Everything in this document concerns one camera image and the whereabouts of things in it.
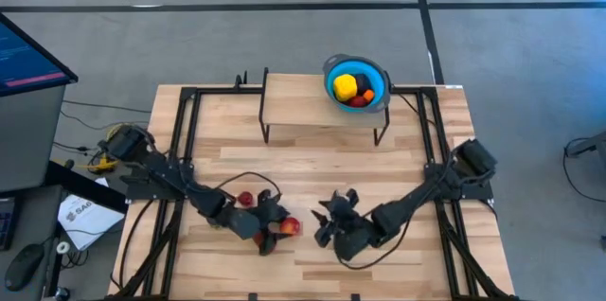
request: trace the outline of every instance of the black cable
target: black cable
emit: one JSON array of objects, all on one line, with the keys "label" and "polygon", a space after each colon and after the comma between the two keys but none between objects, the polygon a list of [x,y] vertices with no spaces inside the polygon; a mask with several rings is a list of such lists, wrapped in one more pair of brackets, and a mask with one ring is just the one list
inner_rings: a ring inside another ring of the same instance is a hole
[{"label": "black cable", "polygon": [[120,287],[119,284],[117,284],[116,280],[114,279],[114,274],[110,273],[110,281],[112,281],[112,283],[118,288],[119,291],[121,291],[123,288]]},{"label": "black cable", "polygon": [[[122,229],[118,229],[118,230],[108,230],[108,231],[101,231],[101,232],[97,232],[97,233],[92,233],[92,232],[88,232],[88,231],[84,231],[84,230],[78,230],[78,229],[71,229],[71,230],[64,230],[64,232],[68,233],[68,232],[79,232],[79,233],[83,233],[86,235],[91,235],[91,236],[96,236],[96,235],[105,235],[105,234],[115,234],[115,233],[119,233],[122,232]],[[50,239],[54,239],[55,235],[51,235],[48,238],[46,238],[45,240],[43,240],[40,245],[44,245],[45,243],[47,243]]]},{"label": "black cable", "polygon": [[[99,159],[102,154],[103,153],[100,150],[98,150],[95,154],[93,154],[93,156],[91,157],[91,160],[88,161],[88,166],[89,167],[94,166],[96,164],[95,160]],[[88,170],[89,172],[91,172],[93,174],[97,174],[98,173],[98,171],[95,170],[95,169],[93,169],[93,168],[87,168],[86,170]]]},{"label": "black cable", "polygon": [[484,180],[486,179],[488,176],[490,176],[491,174],[494,174],[494,170],[488,170],[482,174],[480,174],[479,176],[473,176],[473,177],[466,177],[461,179],[461,181],[459,182],[461,185],[463,184],[467,184],[469,182],[473,182],[473,181],[478,181],[478,180]]},{"label": "black cable", "polygon": [[262,174],[260,174],[260,173],[256,173],[256,172],[252,172],[252,171],[246,171],[246,172],[240,173],[240,174],[238,174],[238,175],[236,175],[236,176],[233,176],[233,177],[231,177],[231,178],[229,178],[229,179],[225,180],[224,182],[220,183],[219,185],[215,186],[215,188],[221,188],[221,187],[223,187],[224,185],[226,185],[226,184],[228,184],[228,183],[231,183],[231,182],[235,181],[236,179],[239,179],[239,178],[241,178],[241,177],[243,177],[243,176],[245,176],[245,175],[248,175],[248,174],[252,174],[252,175],[258,176],[259,178],[261,178],[261,179],[265,180],[266,182],[268,182],[269,184],[271,184],[272,186],[274,186],[274,188],[275,188],[275,189],[276,189],[276,191],[277,191],[277,195],[278,195],[278,196],[281,196],[281,195],[282,195],[282,191],[280,190],[280,188],[279,188],[279,187],[277,187],[277,184],[276,184],[276,183],[274,183],[274,181],[272,181],[271,179],[269,179],[269,178],[265,177],[264,175],[262,175]]},{"label": "black cable", "polygon": [[60,113],[61,113],[61,115],[65,116],[67,118],[70,118],[72,120],[78,121],[84,127],[87,127],[89,129],[95,130],[95,131],[105,130],[106,128],[109,128],[109,127],[112,127],[112,126],[115,126],[115,125],[120,125],[120,124],[136,124],[136,123],[147,124],[148,123],[148,121],[118,121],[118,122],[112,122],[110,124],[107,124],[107,125],[104,125],[104,126],[101,126],[101,127],[95,127],[95,126],[91,126],[91,125],[87,124],[86,122],[80,120],[79,118],[77,118],[75,116],[66,114],[64,111],[60,111]]},{"label": "black cable", "polygon": [[499,221],[499,215],[496,214],[496,210],[494,209],[494,207],[492,206],[492,204],[489,201],[487,201],[487,200],[478,200],[478,201],[480,201],[480,203],[487,206],[490,209],[490,211],[492,211],[494,218]]},{"label": "black cable", "polygon": [[124,250],[122,251],[122,259],[120,260],[120,272],[119,272],[119,276],[118,276],[118,281],[119,281],[118,287],[120,287],[120,288],[124,288],[124,263],[126,263],[126,253],[129,251],[129,245],[131,244],[131,239],[133,238],[134,229],[139,224],[139,222],[141,221],[141,217],[143,217],[143,214],[148,209],[148,207],[150,207],[150,205],[152,205],[152,203],[153,203],[153,200],[150,200],[149,202],[147,202],[145,204],[145,206],[143,206],[143,208],[141,209],[139,214],[136,216],[136,219],[134,219],[134,223],[133,223],[133,227],[131,228],[131,232],[129,232],[129,236],[126,238],[126,243],[124,243]]},{"label": "black cable", "polygon": [[90,154],[88,154],[88,152],[85,152],[85,151],[68,150],[68,149],[65,149],[65,148],[63,148],[63,147],[61,147],[61,146],[58,146],[58,145],[56,145],[56,144],[53,144],[53,147],[54,147],[55,149],[57,149],[57,150],[66,151],[66,152],[68,152],[68,153],[73,153],[73,154],[81,154],[81,155],[83,155],[83,156],[88,156],[88,155],[90,155]]},{"label": "black cable", "polygon": [[590,201],[594,201],[594,202],[600,202],[600,203],[606,203],[606,200],[600,199],[600,198],[595,198],[595,197],[591,197],[591,196],[587,196],[586,194],[582,193],[579,191],[579,189],[572,183],[572,180],[570,179],[570,175],[568,174],[568,168],[566,168],[566,153],[568,153],[568,148],[570,147],[570,145],[572,145],[573,143],[580,141],[580,140],[587,140],[586,137],[580,137],[580,138],[576,138],[576,139],[572,139],[568,142],[568,144],[566,144],[566,147],[564,147],[564,155],[561,158],[561,166],[564,169],[564,174],[566,175],[566,180],[568,181],[568,184],[570,184],[570,186],[582,197],[587,198]]},{"label": "black cable", "polygon": [[375,259],[374,261],[367,263],[365,265],[359,266],[359,267],[350,266],[349,264],[345,263],[344,260],[342,260],[338,255],[336,255],[336,251],[335,251],[334,254],[337,256],[337,260],[339,261],[339,263],[341,263],[343,266],[345,266],[346,268],[348,268],[350,270],[362,270],[362,269],[366,269],[366,268],[370,268],[370,267],[374,266],[375,264],[381,262],[386,257],[391,255],[391,253],[396,251],[396,249],[398,249],[398,247],[400,247],[400,244],[402,243],[402,241],[404,240],[404,237],[406,236],[406,231],[408,231],[408,226],[410,225],[411,220],[413,220],[413,216],[415,216],[415,213],[423,204],[429,202],[429,201],[427,201],[427,198],[429,197],[429,195],[432,192],[434,192],[434,189],[436,189],[437,186],[446,177],[446,172],[448,171],[448,167],[453,163],[454,157],[455,157],[454,153],[451,152],[450,155],[448,156],[448,160],[446,161],[446,165],[444,166],[444,172],[442,172],[442,175],[436,180],[436,183],[427,190],[427,193],[425,193],[425,196],[423,196],[423,198],[421,198],[419,200],[419,202],[417,203],[417,205],[413,208],[413,213],[410,215],[410,219],[406,222],[406,225],[404,226],[404,230],[401,232],[398,242],[396,242],[396,244],[391,249],[387,250],[387,252],[385,254],[379,256],[379,258]]},{"label": "black cable", "polygon": [[[407,99],[406,97],[404,97],[404,95],[402,95],[402,94],[398,94],[398,95],[399,95],[401,98],[403,98],[403,99],[404,99],[404,101],[406,102],[406,104],[408,105],[408,107],[410,107],[410,109],[411,109],[411,110],[413,110],[413,111],[414,111],[414,112],[415,112],[417,115],[419,115],[419,111],[417,110],[417,108],[415,108],[415,107],[413,106],[413,104],[412,104],[412,103],[410,103],[410,101],[408,101],[408,99]],[[434,127],[437,127],[437,126],[436,126],[436,122],[434,122],[433,120],[427,119],[427,122],[429,122],[430,124],[434,125]]]},{"label": "black cable", "polygon": [[94,151],[95,149],[93,148],[89,148],[86,146],[69,146],[69,145],[64,145],[60,142],[57,141],[53,141],[53,145],[56,145],[57,147],[60,148],[64,148],[64,149],[68,149],[68,150],[76,150],[76,151],[80,151],[80,152],[87,152],[87,151]]},{"label": "black cable", "polygon": [[72,101],[72,100],[64,100],[63,102],[64,103],[76,104],[76,105],[80,105],[80,106],[100,107],[100,108],[113,108],[113,109],[118,109],[118,110],[123,110],[123,111],[146,113],[146,114],[149,114],[149,113],[152,112],[152,111],[146,111],[146,110],[139,110],[139,109],[136,109],[136,108],[121,107],[121,106],[112,106],[112,105],[104,105],[104,104],[98,104],[98,103],[78,102],[78,101]]},{"label": "black cable", "polygon": [[[82,253],[84,253],[85,256],[82,262],[80,262]],[[86,261],[88,261],[89,252],[88,250],[85,250],[83,252],[77,251],[75,253],[67,253],[64,255],[64,257],[67,257],[67,263],[63,264],[63,262],[61,262],[61,270],[67,270],[83,266],[84,264],[86,264]]]}]

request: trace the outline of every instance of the gray floor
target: gray floor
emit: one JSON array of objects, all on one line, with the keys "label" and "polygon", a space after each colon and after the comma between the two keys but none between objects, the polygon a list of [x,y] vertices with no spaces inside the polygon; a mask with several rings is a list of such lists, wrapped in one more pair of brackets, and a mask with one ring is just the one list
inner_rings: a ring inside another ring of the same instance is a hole
[{"label": "gray floor", "polygon": [[[153,5],[365,0],[0,0],[23,5]],[[429,0],[550,2],[606,0]],[[463,84],[477,136],[499,160],[499,226],[516,292],[536,300],[603,300],[606,205],[582,199],[561,169],[564,144],[604,131],[606,10],[432,11],[447,83]],[[150,109],[159,83],[231,82],[264,66],[319,72],[330,54],[368,56],[401,83],[432,82],[419,13],[400,11],[12,13],[14,22],[79,76],[67,97]],[[65,106],[91,124],[146,115]],[[103,132],[60,121],[57,141],[94,145]],[[58,159],[73,154],[54,151]],[[587,194],[606,198],[593,153],[569,161]],[[76,296],[107,290],[119,235],[64,272]]]}]

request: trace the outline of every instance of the paper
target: paper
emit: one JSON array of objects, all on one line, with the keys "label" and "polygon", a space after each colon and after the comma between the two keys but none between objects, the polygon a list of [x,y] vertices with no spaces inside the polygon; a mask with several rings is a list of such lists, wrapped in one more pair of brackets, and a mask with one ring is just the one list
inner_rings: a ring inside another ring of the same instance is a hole
[{"label": "paper", "polygon": [[[96,182],[107,186],[105,178],[98,178]],[[69,230],[82,230],[93,234],[103,233],[123,218],[124,215],[119,212],[70,195],[61,203],[57,221],[67,231],[67,236],[76,245],[76,248],[85,250],[103,234],[88,235]]]}]

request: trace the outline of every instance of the monitor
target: monitor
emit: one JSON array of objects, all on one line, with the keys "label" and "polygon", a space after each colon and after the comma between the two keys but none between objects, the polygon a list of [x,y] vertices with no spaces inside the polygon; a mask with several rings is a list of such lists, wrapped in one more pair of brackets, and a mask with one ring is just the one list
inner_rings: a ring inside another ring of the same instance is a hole
[{"label": "monitor", "polygon": [[0,97],[76,81],[69,68],[0,13]]}]

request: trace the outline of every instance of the red apple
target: red apple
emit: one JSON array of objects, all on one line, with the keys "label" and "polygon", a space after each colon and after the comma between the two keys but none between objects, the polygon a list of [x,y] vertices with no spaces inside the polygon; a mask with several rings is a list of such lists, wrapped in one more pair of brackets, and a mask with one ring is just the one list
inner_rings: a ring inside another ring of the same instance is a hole
[{"label": "red apple", "polygon": [[368,102],[364,97],[352,97],[348,101],[348,106],[355,108],[365,107],[367,104]]},{"label": "red apple", "polygon": [[252,206],[253,200],[253,194],[248,191],[244,191],[238,196],[238,202],[244,207]]},{"label": "red apple", "polygon": [[280,233],[288,235],[296,235],[301,229],[301,223],[296,218],[287,217],[280,224]]}]

